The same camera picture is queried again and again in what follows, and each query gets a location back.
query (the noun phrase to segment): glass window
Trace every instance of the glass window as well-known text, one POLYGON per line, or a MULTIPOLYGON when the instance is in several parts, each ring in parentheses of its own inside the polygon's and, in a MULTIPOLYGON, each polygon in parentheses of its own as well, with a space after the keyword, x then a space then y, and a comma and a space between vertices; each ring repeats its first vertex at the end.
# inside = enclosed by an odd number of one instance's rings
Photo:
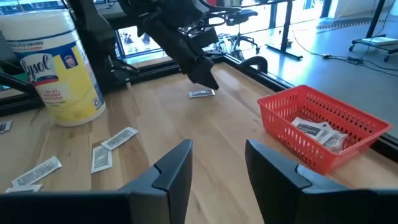
MULTIPOLYGON (((269 27, 269 15, 271 14, 271 6, 263 5, 263 6, 254 6, 249 7, 248 9, 252 9, 258 13, 258 16, 251 16, 249 20, 243 22, 241 24, 241 33, 247 34, 249 32, 255 32, 259 30, 264 30, 269 27)), ((219 18, 211 19, 211 24, 216 24, 222 22, 219 18)), ((238 25, 236 26, 216 26, 215 27, 217 34, 229 34, 229 35, 236 35, 238 34, 238 25)))
MULTIPOLYGON (((105 3, 105 0, 93 1, 95 4, 105 3)), ((5 15, 21 11, 62 8, 64 5, 61 0, 0 0, 0 11, 5 15)))
MULTIPOLYGON (((293 2, 291 22, 303 22, 312 19, 319 19, 325 0, 296 0, 293 2)), ((287 3, 278 4, 276 25, 282 26, 285 23, 287 3)))
POLYGON ((138 37, 137 27, 135 26, 119 29, 118 34, 124 55, 160 50, 159 45, 149 35, 143 34, 138 37))

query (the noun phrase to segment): black metal frame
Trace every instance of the black metal frame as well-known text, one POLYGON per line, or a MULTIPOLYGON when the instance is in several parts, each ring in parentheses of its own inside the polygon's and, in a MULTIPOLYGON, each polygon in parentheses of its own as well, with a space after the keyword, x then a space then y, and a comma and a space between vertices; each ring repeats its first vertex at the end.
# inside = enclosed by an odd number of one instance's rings
POLYGON ((324 0, 321 12, 321 18, 329 16, 330 6, 331 6, 331 0, 324 0))
MULTIPOLYGON (((379 18, 380 18, 380 15, 381 15, 381 12, 382 12, 382 10, 383 10, 383 7, 384 7, 384 4, 385 4, 385 3, 386 3, 386 0, 379 0, 379 3, 377 4, 377 8, 376 8, 376 10, 374 11, 374 15, 373 15, 371 24, 370 24, 370 26, 369 26, 368 33, 366 34, 366 37, 365 37, 365 38, 385 37, 385 36, 386 36, 386 34, 380 34, 380 35, 379 35, 379 34, 376 34, 377 36, 373 36, 374 29, 376 28, 376 25, 377 25, 377 23, 379 22, 379 18)), ((388 61, 388 59, 389 59, 389 57, 390 57, 391 54, 398 53, 398 48, 392 48, 393 46, 396 46, 396 45, 392 45, 391 47, 390 47, 389 45, 386 45, 386 46, 384 46, 384 45, 376 46, 376 45, 373 45, 373 44, 371 44, 371 43, 369 43, 369 42, 365 42, 365 41, 363 41, 362 39, 353 40, 353 41, 351 42, 351 46, 349 47, 348 50, 349 50, 349 51, 352 51, 352 50, 354 49, 355 44, 363 44, 363 45, 367 45, 368 47, 375 47, 375 48, 377 48, 377 49, 381 49, 381 50, 387 51, 387 54, 386 54, 386 56, 384 57, 384 61, 385 61, 385 62, 388 61)))
POLYGON ((287 36, 289 34, 289 29, 290 29, 290 19, 292 17, 292 9, 293 9, 293 0, 285 0, 285 1, 269 1, 267 4, 271 5, 271 15, 270 15, 270 28, 271 26, 274 26, 275 19, 276 19, 276 13, 277 13, 277 7, 273 5, 276 5, 281 2, 287 2, 287 7, 286 7, 286 17, 285 17, 285 24, 284 24, 284 31, 282 34, 282 43, 281 44, 266 44, 268 48, 275 50, 281 54, 284 54, 286 56, 295 58, 296 60, 301 60, 303 58, 302 55, 295 55, 292 54, 288 51, 287 49, 287 36))
MULTIPOLYGON (((280 78, 270 77, 266 72, 264 72, 264 69, 263 72, 260 72, 259 70, 252 68, 250 65, 253 63, 240 62, 232 56, 224 54, 212 54, 209 55, 209 57, 214 64, 226 63, 244 75, 247 75, 260 84, 270 88, 272 91, 278 92, 293 87, 291 84, 280 78)), ((140 68, 140 75, 131 77, 129 82, 131 84, 136 84, 174 75, 176 73, 180 73, 180 68, 175 62, 162 62, 140 68)), ((103 93, 106 94, 110 91, 124 88, 125 86, 125 83, 121 82, 109 83, 109 86, 103 93)), ((43 106, 44 104, 42 100, 37 95, 24 93, 22 95, 0 99, 0 116, 20 113, 27 110, 41 108, 43 106)), ((383 134, 372 146, 372 149, 394 162, 398 162, 398 139, 390 134, 383 134)))

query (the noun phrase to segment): chair seat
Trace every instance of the chair seat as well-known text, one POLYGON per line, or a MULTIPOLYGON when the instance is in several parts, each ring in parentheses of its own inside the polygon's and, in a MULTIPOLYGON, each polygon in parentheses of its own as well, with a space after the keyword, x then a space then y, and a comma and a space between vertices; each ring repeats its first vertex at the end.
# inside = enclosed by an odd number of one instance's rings
POLYGON ((249 17, 251 16, 258 16, 258 13, 251 9, 243 9, 240 12, 235 12, 233 14, 230 14, 226 21, 226 25, 235 26, 241 24, 243 22, 248 21, 249 17))

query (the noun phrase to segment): desk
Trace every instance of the desk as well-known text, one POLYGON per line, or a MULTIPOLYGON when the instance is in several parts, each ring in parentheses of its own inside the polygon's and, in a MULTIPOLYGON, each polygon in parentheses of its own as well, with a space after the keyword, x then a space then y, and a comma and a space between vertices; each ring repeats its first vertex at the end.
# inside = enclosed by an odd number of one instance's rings
MULTIPOLYGON (((246 139, 297 159, 262 127, 256 100, 274 92, 223 63, 212 72, 220 84, 214 97, 189 99, 188 91, 201 87, 172 75, 106 95, 106 111, 74 128, 55 125, 46 109, 1 118, 14 124, 0 134, 0 190, 53 155, 63 167, 39 181, 43 191, 118 189, 181 140, 193 139, 186 223, 263 223, 246 171, 246 139), (140 133, 113 151, 111 169, 91 175, 91 150, 126 126, 140 133)), ((397 187, 398 164, 370 150, 330 177, 352 188, 397 187)))
POLYGON ((290 19, 292 17, 292 9, 293 9, 293 1, 294 0, 269 0, 266 3, 263 3, 262 0, 255 0, 254 2, 258 2, 256 5, 250 5, 250 6, 245 6, 242 5, 242 7, 252 7, 252 6, 260 6, 260 5, 271 5, 271 14, 269 18, 269 28, 273 29, 275 28, 276 24, 276 15, 277 15, 277 6, 279 3, 286 2, 287 7, 286 7, 286 16, 285 16, 285 23, 284 23, 284 31, 282 34, 282 42, 280 44, 267 44, 267 47, 278 51, 282 54, 285 54, 289 57, 295 58, 296 60, 301 60, 303 58, 302 55, 295 55, 292 53, 289 53, 286 51, 287 49, 287 38, 289 35, 289 29, 290 29, 290 19))

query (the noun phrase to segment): white packet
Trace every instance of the white packet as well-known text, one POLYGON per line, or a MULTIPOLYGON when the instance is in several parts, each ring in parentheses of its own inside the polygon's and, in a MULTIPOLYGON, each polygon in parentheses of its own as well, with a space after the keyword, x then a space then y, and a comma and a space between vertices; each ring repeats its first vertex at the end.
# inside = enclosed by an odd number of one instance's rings
POLYGON ((329 140, 333 135, 335 135, 335 133, 337 132, 337 131, 335 131, 335 130, 330 130, 330 129, 327 129, 327 128, 325 128, 325 124, 323 124, 323 123, 320 123, 321 124, 321 127, 323 128, 323 133, 321 134, 321 136, 319 137, 319 140, 318 140, 318 142, 320 143, 320 144, 324 144, 325 142, 327 142, 327 140, 329 140))
POLYGON ((61 162, 55 156, 53 156, 50 159, 47 159, 40 165, 36 166, 35 168, 31 169, 30 171, 26 172, 25 174, 22 174, 21 176, 13 180, 12 185, 17 187, 17 186, 33 184, 34 182, 49 175, 50 173, 52 173, 53 171, 55 171, 60 167, 62 167, 61 162))
POLYGON ((324 130, 321 125, 318 123, 314 123, 311 121, 306 121, 299 117, 295 118, 292 122, 296 128, 299 128, 302 132, 313 138, 314 140, 318 141, 320 136, 323 134, 324 130))
POLYGON ((0 133, 5 133, 11 129, 12 121, 0 123, 0 133))
POLYGON ((344 140, 347 138, 347 134, 342 134, 339 131, 335 131, 329 123, 322 122, 321 123, 326 131, 334 132, 334 135, 330 137, 327 141, 323 143, 323 146, 329 148, 333 152, 340 153, 343 150, 344 140))
POLYGON ((109 169, 112 167, 112 151, 103 146, 93 149, 93 160, 91 163, 91 173, 109 169))
POLYGON ((102 142, 101 145, 107 148, 108 150, 113 150, 119 147, 121 144, 125 143, 131 137, 135 136, 138 133, 134 128, 125 128, 121 132, 117 133, 111 139, 102 142))
POLYGON ((200 90, 200 91, 191 91, 188 93, 189 98, 197 98, 197 97, 205 97, 205 96, 215 96, 216 93, 214 90, 200 90))

